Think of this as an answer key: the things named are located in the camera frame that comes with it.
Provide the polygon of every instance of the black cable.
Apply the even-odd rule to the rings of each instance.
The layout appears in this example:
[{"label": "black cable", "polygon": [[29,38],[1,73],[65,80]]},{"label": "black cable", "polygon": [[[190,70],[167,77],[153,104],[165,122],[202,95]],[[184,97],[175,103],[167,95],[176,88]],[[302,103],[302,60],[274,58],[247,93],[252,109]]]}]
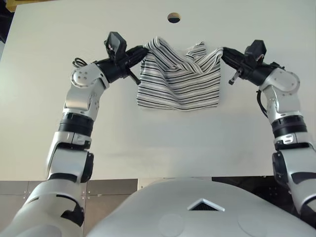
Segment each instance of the black cable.
[{"label": "black cable", "polygon": [[86,65],[88,65],[88,64],[81,58],[75,58],[73,61],[73,66],[76,68],[83,67]]},{"label": "black cable", "polygon": [[263,115],[268,117],[267,110],[265,109],[265,107],[263,107],[263,105],[261,103],[261,91],[260,90],[257,91],[257,102],[259,104],[259,107],[260,107]]}]

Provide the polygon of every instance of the white table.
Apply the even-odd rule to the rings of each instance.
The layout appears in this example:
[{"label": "white table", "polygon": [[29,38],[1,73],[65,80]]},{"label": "white table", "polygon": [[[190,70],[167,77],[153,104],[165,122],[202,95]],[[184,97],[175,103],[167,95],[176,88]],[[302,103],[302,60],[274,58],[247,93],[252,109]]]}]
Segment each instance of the white table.
[{"label": "white table", "polygon": [[[177,24],[167,15],[178,12]],[[154,36],[176,49],[206,41],[212,50],[244,51],[263,39],[266,62],[301,79],[299,92],[315,135],[316,13],[314,0],[60,0],[20,5],[0,63],[0,180],[41,180],[70,86],[72,60],[106,58],[103,40],[118,31],[128,47]],[[139,66],[133,68],[139,74]],[[220,105],[182,113],[144,111],[131,79],[111,84],[92,133],[93,179],[271,175],[272,129],[256,87],[228,80],[222,64]]]}]

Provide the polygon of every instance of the black and white striped towel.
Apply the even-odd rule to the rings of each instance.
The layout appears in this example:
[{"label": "black and white striped towel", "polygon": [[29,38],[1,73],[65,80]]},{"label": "black and white striped towel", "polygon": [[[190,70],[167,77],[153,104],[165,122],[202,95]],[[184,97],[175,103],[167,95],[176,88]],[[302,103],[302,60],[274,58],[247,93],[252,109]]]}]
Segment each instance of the black and white striped towel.
[{"label": "black and white striped towel", "polygon": [[223,48],[207,54],[201,42],[182,56],[159,37],[144,47],[149,53],[141,63],[140,107],[192,111],[218,105]]}]

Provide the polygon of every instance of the white robot body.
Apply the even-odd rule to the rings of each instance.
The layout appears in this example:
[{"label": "white robot body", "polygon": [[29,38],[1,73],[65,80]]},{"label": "white robot body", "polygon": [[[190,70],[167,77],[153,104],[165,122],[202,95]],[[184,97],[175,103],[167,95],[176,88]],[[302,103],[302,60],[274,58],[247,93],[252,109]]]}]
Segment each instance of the white robot body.
[{"label": "white robot body", "polygon": [[311,226],[235,186],[167,179],[132,194],[88,237],[315,237]]}]

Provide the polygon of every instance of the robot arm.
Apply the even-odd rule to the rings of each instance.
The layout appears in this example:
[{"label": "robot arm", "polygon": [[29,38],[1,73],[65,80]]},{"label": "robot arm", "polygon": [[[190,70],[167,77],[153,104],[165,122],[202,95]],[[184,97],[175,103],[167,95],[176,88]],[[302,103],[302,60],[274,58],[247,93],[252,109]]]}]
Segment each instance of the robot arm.
[{"label": "robot arm", "polygon": [[[289,189],[298,213],[308,222],[316,214],[316,152],[300,111],[300,81],[275,62],[263,63],[265,53],[263,41],[255,40],[245,54],[224,48],[223,60],[237,70],[230,84],[240,77],[259,86],[258,103],[275,137],[275,179]],[[267,98],[267,109],[261,105],[261,92]]]},{"label": "robot arm", "polygon": [[139,84],[130,68],[148,52],[142,46],[126,52],[126,41],[117,32],[110,32],[105,46],[108,59],[89,65],[81,61],[82,67],[73,71],[63,117],[47,157],[47,181],[34,189],[0,237],[82,236],[80,183],[92,174],[93,154],[88,149],[100,97],[119,78],[131,76]]}]

